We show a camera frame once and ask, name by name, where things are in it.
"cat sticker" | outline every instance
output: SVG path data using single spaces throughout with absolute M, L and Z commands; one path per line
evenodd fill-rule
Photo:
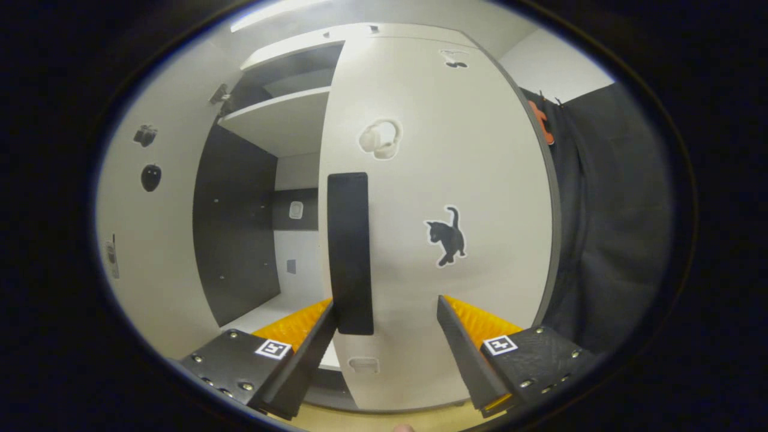
M 442 246 L 443 256 L 437 261 L 437 267 L 443 268 L 446 265 L 453 265 L 455 256 L 458 252 L 459 258 L 466 258 L 466 240 L 464 234 L 458 228 L 458 208 L 454 205 L 446 205 L 445 210 L 453 213 L 451 223 L 443 221 L 424 221 L 427 225 L 427 241 L 430 244 Z

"black curtain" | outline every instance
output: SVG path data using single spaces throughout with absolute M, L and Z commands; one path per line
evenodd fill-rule
M 664 143 L 618 84 L 563 105 L 522 91 L 547 117 L 560 189 L 560 265 L 544 324 L 610 351 L 653 301 L 669 258 Z

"white cabinet door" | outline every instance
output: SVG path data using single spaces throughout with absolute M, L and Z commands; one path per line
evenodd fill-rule
M 467 67 L 449 67 L 441 50 Z M 365 153 L 372 122 L 402 125 L 394 158 Z M 435 317 L 439 294 L 520 327 L 533 323 L 548 277 L 550 179 L 523 104 L 478 49 L 414 38 L 348 40 L 333 77 L 323 126 L 319 232 L 330 294 L 327 176 L 364 171 L 369 183 L 375 333 L 337 334 L 342 372 L 358 407 L 402 410 L 468 397 Z M 465 256 L 439 267 L 427 221 L 452 224 L 458 209 Z M 378 360 L 356 373 L 353 357 Z

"yellow foam pad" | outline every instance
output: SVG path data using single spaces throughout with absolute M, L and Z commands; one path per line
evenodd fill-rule
M 472 306 L 469 303 L 456 300 L 447 295 L 444 295 L 443 297 L 448 301 L 448 304 L 451 305 L 451 308 L 462 322 L 464 329 L 467 330 L 469 338 L 472 339 L 472 343 L 475 344 L 477 349 L 480 349 L 480 346 L 485 339 L 513 334 L 523 330 L 514 324 L 502 320 L 494 314 L 483 311 L 479 307 Z
M 312 306 L 305 307 L 301 311 L 294 312 L 264 328 L 254 331 L 253 335 L 283 342 L 284 344 L 291 344 L 293 352 L 296 352 L 312 330 L 312 327 L 315 327 L 315 323 L 320 319 L 320 315 L 323 314 L 330 302 L 331 299 L 328 298 Z

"wooden floor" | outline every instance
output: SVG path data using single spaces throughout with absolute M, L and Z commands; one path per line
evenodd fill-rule
M 304 404 L 299 415 L 286 423 L 312 432 L 339 430 L 392 432 L 398 424 L 410 424 L 415 432 L 450 432 L 464 430 L 495 417 L 482 418 L 471 402 L 466 402 L 461 407 L 444 407 L 407 414 L 356 414 Z

